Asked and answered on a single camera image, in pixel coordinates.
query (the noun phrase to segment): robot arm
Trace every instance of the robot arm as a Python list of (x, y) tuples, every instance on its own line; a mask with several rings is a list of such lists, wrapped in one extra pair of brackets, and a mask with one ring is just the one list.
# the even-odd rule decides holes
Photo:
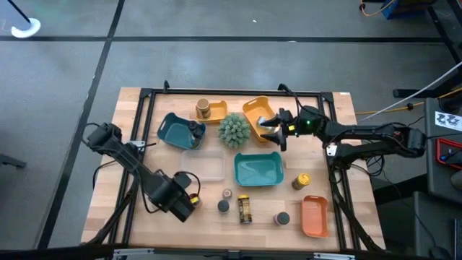
[(181, 222), (185, 222), (194, 211), (194, 206), (185, 191), (191, 179), (181, 172), (176, 173), (173, 178), (165, 175), (162, 170), (151, 172), (139, 161), (138, 147), (131, 143), (122, 144), (121, 138), (122, 133), (117, 126), (104, 123), (95, 129), (84, 143), (93, 152), (114, 158), (140, 181), (142, 190), (151, 203), (163, 212), (170, 210)]
[[(287, 149), (288, 136), (312, 134), (323, 142), (327, 148), (330, 163), (339, 169), (349, 169), (356, 159), (366, 159), (377, 155), (400, 155), (403, 157), (420, 157), (425, 153), (426, 136), (417, 129), (401, 123), (386, 123), (381, 126), (345, 126), (331, 121), (317, 108), (303, 106), (299, 116), (292, 116), (290, 111), (279, 109), (272, 119), (261, 123), (262, 126), (279, 126), (273, 134), (261, 136)], [(342, 139), (364, 139), (369, 144), (352, 146), (350, 144), (331, 144)]]

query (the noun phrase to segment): gray floor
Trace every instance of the gray floor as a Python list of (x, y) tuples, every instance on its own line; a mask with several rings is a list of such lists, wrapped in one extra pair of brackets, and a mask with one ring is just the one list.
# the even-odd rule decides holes
[[(15, 2), (42, 22), (42, 36), (105, 36), (118, 1)], [(115, 35), (439, 36), (428, 15), (387, 21), (357, 7), (352, 0), (126, 1)], [(379, 7), (367, 5), (369, 12)], [(446, 3), (435, 9), (448, 33), (460, 35)], [(0, 42), (0, 152), (28, 162), (24, 170), (0, 168), (0, 249), (35, 245), (102, 49), (102, 42)], [(377, 110), (396, 101), (392, 89), (424, 87), (453, 65), (439, 43), (112, 43), (89, 121), (110, 121), (121, 87), (161, 87), (165, 79), (172, 87), (260, 90), (283, 82), (293, 90), (351, 92), (357, 111)], [(421, 115), (416, 108), (364, 124)], [(99, 163), (80, 147), (51, 246), (79, 243)], [(394, 156), (385, 170), (395, 182), (426, 171), (423, 158)]]

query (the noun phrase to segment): yellow can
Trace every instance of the yellow can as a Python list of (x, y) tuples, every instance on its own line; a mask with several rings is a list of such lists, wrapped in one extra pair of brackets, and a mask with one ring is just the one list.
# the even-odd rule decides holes
[(237, 197), (239, 204), (239, 218), (241, 224), (252, 223), (252, 213), (250, 212), (250, 198), (248, 195), (239, 195)]
[(301, 173), (292, 181), (292, 187), (299, 191), (303, 187), (308, 186), (310, 182), (311, 177), (307, 173)]

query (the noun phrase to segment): artificial cactus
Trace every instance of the artificial cactus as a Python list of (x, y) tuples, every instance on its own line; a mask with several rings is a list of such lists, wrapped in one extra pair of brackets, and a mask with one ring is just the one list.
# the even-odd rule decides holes
[(242, 147), (250, 137), (250, 125), (238, 114), (231, 113), (220, 122), (218, 137), (230, 148)]

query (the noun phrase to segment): small can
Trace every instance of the small can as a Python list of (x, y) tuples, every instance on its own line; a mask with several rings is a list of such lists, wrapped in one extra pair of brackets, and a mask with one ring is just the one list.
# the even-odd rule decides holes
[(250, 198), (248, 195), (239, 195), (237, 197), (239, 204), (239, 218), (241, 224), (252, 223), (252, 213), (250, 212)]
[(229, 199), (232, 197), (232, 191), (228, 188), (224, 189), (222, 192), (223, 199)]
[(290, 221), (290, 216), (286, 212), (280, 212), (273, 217), (274, 224), (287, 225)]
[(218, 211), (222, 214), (227, 213), (230, 210), (230, 203), (227, 200), (222, 199), (218, 202)]
[(307, 173), (301, 173), (292, 181), (292, 187), (299, 191), (303, 187), (308, 186), (310, 182), (310, 176)]

